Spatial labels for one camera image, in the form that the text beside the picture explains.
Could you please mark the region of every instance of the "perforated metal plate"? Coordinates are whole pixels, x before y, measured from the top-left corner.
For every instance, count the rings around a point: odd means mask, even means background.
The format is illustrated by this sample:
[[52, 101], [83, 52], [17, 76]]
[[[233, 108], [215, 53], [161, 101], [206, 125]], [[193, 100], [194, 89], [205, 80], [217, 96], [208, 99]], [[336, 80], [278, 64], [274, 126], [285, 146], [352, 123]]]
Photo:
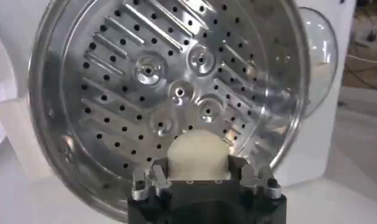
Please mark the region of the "perforated metal plate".
[[274, 167], [307, 95], [296, 12], [286, 0], [51, 3], [30, 74], [48, 160], [77, 195], [121, 220], [133, 169], [190, 130]]

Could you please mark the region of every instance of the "white cylindrical object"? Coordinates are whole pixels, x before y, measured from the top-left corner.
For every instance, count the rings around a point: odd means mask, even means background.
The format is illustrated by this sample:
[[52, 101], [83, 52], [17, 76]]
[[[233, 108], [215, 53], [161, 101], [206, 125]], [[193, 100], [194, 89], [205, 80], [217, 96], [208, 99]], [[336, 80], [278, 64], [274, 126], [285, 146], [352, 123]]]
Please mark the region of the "white cylindrical object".
[[226, 143], [209, 131], [181, 135], [168, 150], [168, 179], [226, 180], [228, 154]]

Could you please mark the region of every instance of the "clear plastic dome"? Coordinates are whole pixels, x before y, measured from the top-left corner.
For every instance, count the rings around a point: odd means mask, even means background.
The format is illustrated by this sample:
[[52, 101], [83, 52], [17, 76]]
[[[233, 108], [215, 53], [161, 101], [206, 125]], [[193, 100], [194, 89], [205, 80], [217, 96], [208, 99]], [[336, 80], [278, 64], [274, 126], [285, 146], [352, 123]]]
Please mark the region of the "clear plastic dome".
[[309, 103], [305, 116], [310, 116], [326, 99], [337, 71], [336, 34], [329, 21], [319, 12], [300, 8], [310, 47], [311, 78]]

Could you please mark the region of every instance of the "white plate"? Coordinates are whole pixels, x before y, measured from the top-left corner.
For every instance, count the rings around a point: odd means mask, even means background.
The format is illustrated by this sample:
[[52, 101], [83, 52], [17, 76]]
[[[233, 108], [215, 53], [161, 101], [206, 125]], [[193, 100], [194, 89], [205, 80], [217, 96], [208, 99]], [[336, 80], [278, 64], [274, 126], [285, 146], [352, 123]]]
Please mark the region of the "white plate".
[[[17, 84], [12, 61], [0, 40], [0, 102], [17, 97]], [[0, 144], [6, 133], [0, 123]]]

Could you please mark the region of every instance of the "cable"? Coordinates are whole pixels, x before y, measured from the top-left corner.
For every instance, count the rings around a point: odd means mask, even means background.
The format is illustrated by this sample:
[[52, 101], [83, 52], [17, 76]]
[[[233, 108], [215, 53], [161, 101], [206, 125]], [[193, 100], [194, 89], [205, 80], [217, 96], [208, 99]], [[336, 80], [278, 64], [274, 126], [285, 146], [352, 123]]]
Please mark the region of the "cable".
[[353, 75], [359, 82], [365, 84], [371, 89], [377, 90], [377, 86], [371, 85], [368, 82], [366, 82], [364, 79], [360, 78], [356, 73], [354, 73], [347, 65], [345, 65], [345, 68], [347, 69], [345, 72], [349, 72], [351, 75]]
[[364, 62], [369, 62], [369, 63], [377, 64], [377, 61], [368, 60], [368, 59], [365, 59], [365, 58], [359, 58], [359, 57], [351, 55], [351, 54], [348, 54], [347, 57], [348, 58], [353, 58], [353, 59], [356, 59], [356, 60], [359, 60], [359, 61], [364, 61]]

